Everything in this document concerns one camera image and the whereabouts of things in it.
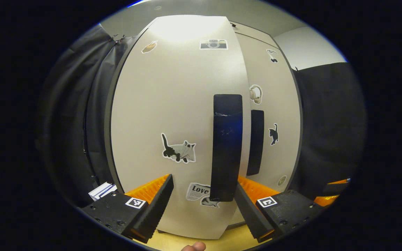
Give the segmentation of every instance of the finger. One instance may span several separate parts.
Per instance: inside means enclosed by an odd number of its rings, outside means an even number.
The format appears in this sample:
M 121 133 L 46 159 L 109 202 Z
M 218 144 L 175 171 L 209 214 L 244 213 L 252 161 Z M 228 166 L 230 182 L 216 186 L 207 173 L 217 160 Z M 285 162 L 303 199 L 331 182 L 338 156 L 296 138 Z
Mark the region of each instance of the finger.
M 181 251 L 197 251 L 193 246 L 185 246 Z
M 203 242 L 195 242 L 193 245 L 196 251 L 204 251 L 206 250 L 206 245 Z

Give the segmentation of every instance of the wooden floor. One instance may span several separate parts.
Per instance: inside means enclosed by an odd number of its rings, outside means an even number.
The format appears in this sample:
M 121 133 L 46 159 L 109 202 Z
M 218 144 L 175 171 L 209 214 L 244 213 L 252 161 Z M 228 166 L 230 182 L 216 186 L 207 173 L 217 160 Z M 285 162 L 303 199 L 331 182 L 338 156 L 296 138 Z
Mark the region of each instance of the wooden floor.
M 265 243 L 258 243 L 252 237 L 247 225 L 226 230 L 219 240 L 194 239 L 169 233 L 159 233 L 158 230 L 155 230 L 153 237 L 147 244 L 139 243 L 161 251 L 180 251 L 186 245 L 193 245 L 197 241 L 206 244 L 206 251 L 241 251 Z

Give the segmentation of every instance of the white wall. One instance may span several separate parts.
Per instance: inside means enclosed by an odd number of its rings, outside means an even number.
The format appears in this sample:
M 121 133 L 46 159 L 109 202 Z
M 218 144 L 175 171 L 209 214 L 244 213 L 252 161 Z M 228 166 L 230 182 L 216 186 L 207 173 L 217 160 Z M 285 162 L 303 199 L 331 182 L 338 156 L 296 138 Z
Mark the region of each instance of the white wall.
M 335 62 L 346 62 L 340 51 L 310 27 L 301 27 L 274 37 L 292 69 L 298 70 Z
M 181 14 L 226 16 L 272 37 L 307 26 L 277 6 L 260 0 L 149 0 L 118 11 L 101 24 L 110 35 L 130 37 L 139 34 L 158 16 Z

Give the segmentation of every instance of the black cat sticker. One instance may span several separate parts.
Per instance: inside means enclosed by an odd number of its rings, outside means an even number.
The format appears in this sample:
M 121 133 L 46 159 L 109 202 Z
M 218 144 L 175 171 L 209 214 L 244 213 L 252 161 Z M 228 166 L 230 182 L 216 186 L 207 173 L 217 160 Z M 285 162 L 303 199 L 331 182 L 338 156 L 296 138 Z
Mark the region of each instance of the black cat sticker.
M 278 62 L 277 59 L 275 59 L 273 57 L 274 54 L 278 54 L 276 51 L 273 51 L 271 49 L 266 49 L 266 52 L 269 54 L 269 59 L 271 59 L 271 62 L 274 62 L 274 63 Z
M 275 145 L 276 142 L 279 141 L 279 133 L 277 132 L 277 124 L 274 124 L 274 125 L 276 126 L 275 129 L 272 129 L 272 128 L 269 129 L 269 136 L 271 138 L 273 138 L 273 141 L 271 142 L 271 146 Z
M 166 159 L 171 159 L 176 163 L 184 162 L 188 164 L 189 162 L 196 162 L 195 156 L 195 146 L 196 144 L 191 144 L 187 140 L 180 145 L 171 145 L 167 143 L 167 138 L 164 133 L 162 135 L 162 144 L 164 145 L 164 151 L 162 156 Z
M 203 206 L 212 206 L 214 208 L 220 208 L 218 205 L 220 201 L 210 201 L 209 196 L 206 196 L 201 199 L 201 205 Z

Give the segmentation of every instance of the cat sticker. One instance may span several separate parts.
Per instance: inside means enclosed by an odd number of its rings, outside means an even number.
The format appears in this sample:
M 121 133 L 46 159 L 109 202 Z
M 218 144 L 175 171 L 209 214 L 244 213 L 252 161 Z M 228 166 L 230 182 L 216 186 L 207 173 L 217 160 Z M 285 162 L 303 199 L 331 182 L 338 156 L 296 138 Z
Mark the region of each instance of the cat sticker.
M 277 132 L 277 124 L 274 124 L 274 125 L 276 126 L 275 129 L 272 129 L 272 128 L 269 129 L 269 136 L 271 138 L 273 138 L 273 141 L 271 142 L 271 146 L 275 145 L 276 142 L 279 141 L 279 133 Z
M 269 59 L 271 59 L 271 62 L 273 62 L 273 63 L 277 63 L 277 62 L 278 62 L 277 59 L 275 59 L 275 58 L 273 57 L 274 54 L 278 54 L 276 51 L 273 51 L 273 50 L 271 50 L 271 49 L 266 49 L 266 52 L 269 54 Z
M 220 201 L 210 201 L 209 196 L 206 196 L 201 199 L 201 205 L 202 206 L 212 206 L 214 208 L 220 208 L 218 205 Z
M 152 41 L 149 45 L 147 45 L 147 46 L 145 46 L 145 48 L 143 48 L 142 54 L 152 51 L 153 49 L 156 48 L 157 45 L 158 45 L 158 40 Z
M 184 162 L 188 164 L 189 162 L 196 162 L 195 157 L 195 146 L 196 144 L 191 144 L 187 140 L 180 145 L 171 145 L 167 143 L 167 138 L 164 133 L 162 135 L 162 144 L 164 145 L 164 151 L 162 156 L 166 159 L 171 159 L 176 163 Z

